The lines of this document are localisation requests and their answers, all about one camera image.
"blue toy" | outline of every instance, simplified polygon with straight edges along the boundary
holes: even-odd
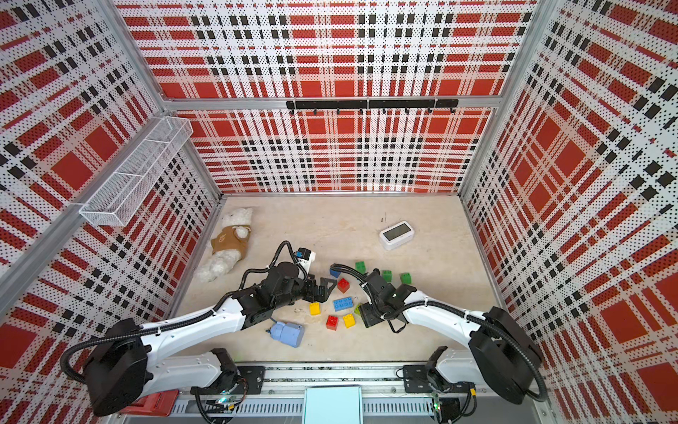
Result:
[[[304,327],[289,322],[275,321],[273,327],[266,332],[269,332],[274,340],[292,347],[299,347],[301,338],[304,336]]]
[[[344,309],[350,309],[353,307],[353,299],[350,297],[344,297],[334,301],[334,311],[339,312]]]

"brown plush vest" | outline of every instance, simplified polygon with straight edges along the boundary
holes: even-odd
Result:
[[[249,231],[247,232],[247,237],[239,239],[235,233],[236,227],[245,227]],[[212,239],[212,254],[220,252],[222,250],[236,249],[240,252],[240,257],[244,258],[245,253],[247,252],[247,241],[250,239],[250,234],[252,234],[252,229],[249,225],[231,225],[229,227],[224,227],[221,230],[221,233]]]

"wire mesh basket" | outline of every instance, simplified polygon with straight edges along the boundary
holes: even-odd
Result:
[[[158,119],[148,135],[80,209],[80,215],[93,225],[126,226],[192,133],[188,119]]]

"teddy bear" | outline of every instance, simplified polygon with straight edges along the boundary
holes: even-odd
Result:
[[[251,223],[251,208],[238,208],[221,218],[222,230],[211,240],[212,255],[196,270],[195,277],[199,282],[214,281],[245,257]]]

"red plaid pattern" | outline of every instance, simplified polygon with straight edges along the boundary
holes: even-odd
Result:
[[[195,175],[180,152],[126,227],[83,225],[3,318],[3,423],[98,420],[59,357],[121,319],[163,318],[215,205]],[[79,372],[90,351],[73,358]]]
[[[228,192],[456,192],[490,117],[381,111],[187,111],[191,140]]]
[[[0,12],[0,275],[155,112],[93,5]]]
[[[534,0],[115,0],[168,98],[499,94]]]
[[[468,206],[572,423],[678,419],[676,2],[563,2]]]

